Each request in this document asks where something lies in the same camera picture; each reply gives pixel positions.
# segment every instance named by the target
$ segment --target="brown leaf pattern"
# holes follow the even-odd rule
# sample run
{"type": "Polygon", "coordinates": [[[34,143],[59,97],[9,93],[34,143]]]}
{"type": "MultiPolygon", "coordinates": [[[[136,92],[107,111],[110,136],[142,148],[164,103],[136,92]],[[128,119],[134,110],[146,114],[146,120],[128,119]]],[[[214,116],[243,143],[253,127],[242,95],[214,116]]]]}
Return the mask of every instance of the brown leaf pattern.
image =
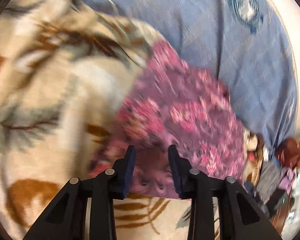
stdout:
{"type": "Polygon", "coordinates": [[[98,125],[87,124],[86,130],[87,130],[87,133],[90,133],[90,134],[98,136],[98,137],[104,137],[104,136],[110,135],[110,133],[105,128],[98,126],[98,125]]]}
{"type": "Polygon", "coordinates": [[[25,209],[31,207],[37,196],[41,200],[42,210],[60,190],[59,186],[49,181],[36,179],[18,179],[7,191],[6,208],[9,216],[18,224],[30,227],[25,209]]]}
{"type": "MultiPolygon", "coordinates": [[[[76,56],[74,56],[72,60],[93,55],[93,53],[95,52],[101,52],[108,57],[114,57],[118,59],[118,53],[121,53],[131,61],[133,61],[133,59],[129,57],[122,46],[120,46],[111,38],[107,38],[100,34],[87,33],[84,31],[71,31],[61,27],[59,28],[48,22],[41,24],[41,27],[42,32],[40,33],[37,40],[32,43],[29,49],[27,49],[19,57],[19,59],[27,57],[37,51],[46,51],[48,52],[48,54],[43,53],[42,56],[39,57],[35,62],[31,62],[30,64],[28,64],[30,68],[36,69],[39,65],[41,65],[42,62],[53,55],[57,51],[57,49],[69,45],[75,48],[74,51],[76,56]],[[84,52],[80,52],[80,49],[76,49],[82,47],[83,45],[87,46],[87,49],[85,49],[84,52]]],[[[131,41],[130,44],[132,44],[132,42],[142,44],[145,41],[136,39],[135,41],[131,41]]]]}
{"type": "Polygon", "coordinates": [[[153,222],[166,209],[170,200],[138,194],[129,194],[127,199],[130,201],[129,203],[114,205],[115,211],[126,211],[115,216],[117,222],[123,222],[116,225],[116,228],[138,228],[150,225],[154,232],[159,235],[160,233],[153,222]]]}

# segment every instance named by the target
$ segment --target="gray cloth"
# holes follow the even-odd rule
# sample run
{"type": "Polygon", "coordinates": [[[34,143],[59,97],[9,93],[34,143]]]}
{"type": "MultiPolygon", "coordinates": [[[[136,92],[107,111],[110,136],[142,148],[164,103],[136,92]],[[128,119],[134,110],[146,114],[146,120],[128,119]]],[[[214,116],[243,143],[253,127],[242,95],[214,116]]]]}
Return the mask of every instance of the gray cloth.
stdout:
{"type": "Polygon", "coordinates": [[[280,182],[280,168],[273,162],[263,162],[257,192],[263,202],[267,202],[280,182]]]}

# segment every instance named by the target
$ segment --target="blue fabric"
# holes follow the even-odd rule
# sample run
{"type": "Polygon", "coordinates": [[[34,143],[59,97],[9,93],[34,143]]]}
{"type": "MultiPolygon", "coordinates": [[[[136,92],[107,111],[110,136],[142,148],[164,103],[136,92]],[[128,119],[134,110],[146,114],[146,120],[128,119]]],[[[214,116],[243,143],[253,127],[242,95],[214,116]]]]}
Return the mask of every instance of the blue fabric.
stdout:
{"type": "MultiPolygon", "coordinates": [[[[231,92],[239,119],[270,155],[294,133],[297,86],[284,28],[266,0],[112,0],[121,15],[159,30],[189,64],[208,67],[231,92]]],[[[106,0],[85,0],[112,13],[106,0]]]]}

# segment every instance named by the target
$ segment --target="purple cloth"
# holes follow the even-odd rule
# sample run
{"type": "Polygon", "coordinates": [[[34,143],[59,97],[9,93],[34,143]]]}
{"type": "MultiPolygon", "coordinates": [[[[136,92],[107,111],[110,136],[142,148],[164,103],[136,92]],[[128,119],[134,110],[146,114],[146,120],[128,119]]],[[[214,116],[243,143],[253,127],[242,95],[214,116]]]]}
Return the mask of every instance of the purple cloth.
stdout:
{"type": "Polygon", "coordinates": [[[240,180],[243,173],[242,124],[231,109],[227,87],[209,70],[189,67],[165,41],[154,46],[90,175],[123,157],[129,144],[137,150],[130,192],[178,198],[168,162],[171,144],[211,177],[240,180]]]}
{"type": "Polygon", "coordinates": [[[294,180],[296,179],[296,173],[291,168],[282,168],[281,181],[278,188],[284,189],[287,194],[290,194],[294,180]]]}

